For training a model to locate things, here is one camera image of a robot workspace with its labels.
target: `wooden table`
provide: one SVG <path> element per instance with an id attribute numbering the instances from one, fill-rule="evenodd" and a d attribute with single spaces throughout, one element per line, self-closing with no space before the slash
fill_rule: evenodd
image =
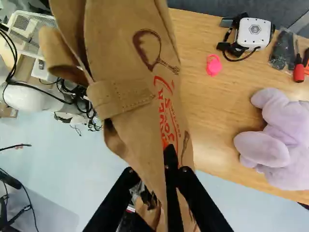
<path id="1" fill-rule="evenodd" d="M 291 100 L 309 100 L 309 80 L 297 84 L 288 74 L 271 68 L 272 49 L 256 52 L 241 62 L 228 62 L 216 50 L 227 31 L 220 17 L 171 9 L 182 62 L 182 102 L 193 140 L 198 170 L 273 195 L 309 204 L 309 191 L 282 191 L 269 185 L 264 175 L 243 167 L 233 145 L 242 131 L 259 131 L 265 126 L 261 111 L 250 103 L 259 89 L 276 87 Z M 304 50 L 309 40 L 299 38 Z M 206 56 L 218 54 L 223 69 L 216 77 L 205 72 Z"/>

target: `red screwdriver handle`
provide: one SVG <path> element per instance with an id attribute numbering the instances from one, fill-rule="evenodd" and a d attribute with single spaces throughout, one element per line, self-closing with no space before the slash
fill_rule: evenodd
<path id="1" fill-rule="evenodd" d="M 301 83 L 305 80 L 305 67 L 303 64 L 296 64 L 293 72 L 294 81 Z"/>

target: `screwdriver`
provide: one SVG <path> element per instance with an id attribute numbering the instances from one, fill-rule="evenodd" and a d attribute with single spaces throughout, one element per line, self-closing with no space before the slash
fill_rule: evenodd
<path id="1" fill-rule="evenodd" d="M 297 83 L 301 83 L 305 80 L 305 67 L 303 65 L 302 58 L 299 53 L 298 40 L 295 42 L 296 44 L 296 59 L 295 59 L 295 67 L 293 71 L 293 79 Z"/>

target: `lavender plush toy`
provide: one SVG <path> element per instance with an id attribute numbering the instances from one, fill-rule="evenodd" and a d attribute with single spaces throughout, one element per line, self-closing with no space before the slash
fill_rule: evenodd
<path id="1" fill-rule="evenodd" d="M 290 101 L 281 91 L 266 88 L 251 98 L 268 125 L 234 138 L 242 165 L 264 173 L 284 190 L 309 189 L 309 102 Z"/>

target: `pink rubber object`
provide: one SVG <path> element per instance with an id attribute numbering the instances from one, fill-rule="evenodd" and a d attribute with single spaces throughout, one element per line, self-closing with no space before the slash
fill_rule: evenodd
<path id="1" fill-rule="evenodd" d="M 207 56 L 207 66 L 206 66 L 206 72 L 210 76 L 217 75 L 222 69 L 222 64 L 220 62 L 220 58 L 215 55 L 211 54 Z"/>

